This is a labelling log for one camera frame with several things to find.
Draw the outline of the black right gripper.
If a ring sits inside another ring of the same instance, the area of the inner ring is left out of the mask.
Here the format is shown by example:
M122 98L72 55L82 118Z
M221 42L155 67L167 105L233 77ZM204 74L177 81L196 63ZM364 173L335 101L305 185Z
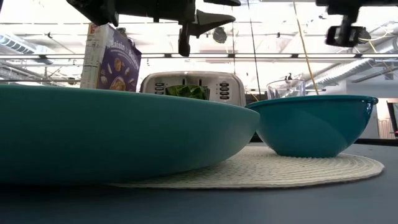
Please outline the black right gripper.
M360 5L332 5L327 7L329 15L343 15L339 26L331 26L326 34L325 43L337 47L354 47L358 44L358 27L352 26L352 18L357 16Z

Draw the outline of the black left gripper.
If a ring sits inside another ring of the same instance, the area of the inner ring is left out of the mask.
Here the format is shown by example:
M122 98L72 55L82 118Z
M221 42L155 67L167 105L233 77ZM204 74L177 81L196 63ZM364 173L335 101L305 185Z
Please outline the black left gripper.
M203 0L206 3L224 6L240 6L240 0ZM156 0L155 14L160 19L179 21L182 27L178 35L178 53L190 55L190 37L197 39L204 33L236 20L226 14L212 14L197 10L195 0Z

